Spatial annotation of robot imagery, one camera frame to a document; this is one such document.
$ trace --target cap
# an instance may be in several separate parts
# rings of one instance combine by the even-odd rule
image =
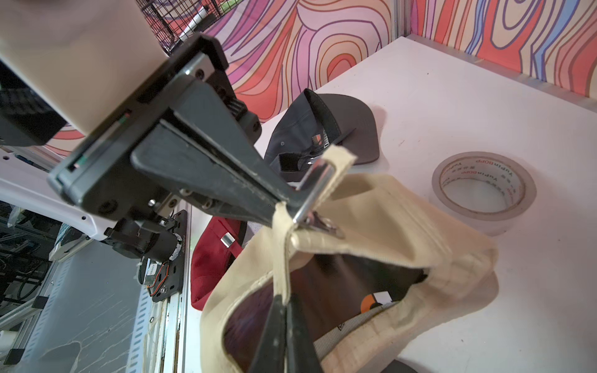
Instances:
[[[273,130],[264,160],[286,181],[300,181],[329,144],[362,165],[379,158],[375,117],[358,98],[304,90]]]

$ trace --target white tabletop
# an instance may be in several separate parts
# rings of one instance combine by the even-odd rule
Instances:
[[[418,373],[597,371],[596,113],[407,38],[317,92],[375,114],[381,157],[354,171],[390,174],[428,198],[440,162],[480,150],[516,160],[537,185],[531,208],[496,237],[497,298],[417,337],[401,359]],[[261,154],[282,115],[263,125]],[[206,219],[193,213],[192,246]],[[198,338],[197,322],[187,373],[201,371]]]

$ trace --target screw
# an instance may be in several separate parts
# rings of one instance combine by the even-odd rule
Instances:
[[[201,205],[201,208],[204,210],[209,209],[212,205],[214,204],[214,200],[211,198],[208,198],[207,201],[205,201],[205,203],[203,205]]]

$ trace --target clear packing tape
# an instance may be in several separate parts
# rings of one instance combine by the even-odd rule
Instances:
[[[12,228],[15,225],[17,225],[19,221],[23,219],[21,214],[26,211],[24,208],[20,208],[14,205],[11,206],[13,207],[13,210],[10,212],[10,215],[8,216],[8,221],[6,223],[6,226],[9,228]]]
[[[446,187],[456,180],[474,179],[495,188],[505,199],[505,209],[482,212],[454,202]],[[468,226],[497,236],[511,228],[537,196],[533,178],[517,162],[487,152],[467,152],[449,157],[433,172],[430,202]]]

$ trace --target colorful patterned wall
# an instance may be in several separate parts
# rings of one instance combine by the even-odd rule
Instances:
[[[286,109],[394,38],[394,0],[243,0],[207,34],[222,44],[239,99],[261,121]],[[47,147],[68,155],[83,139],[65,127]]]
[[[597,98],[597,0],[412,0],[412,33]]]

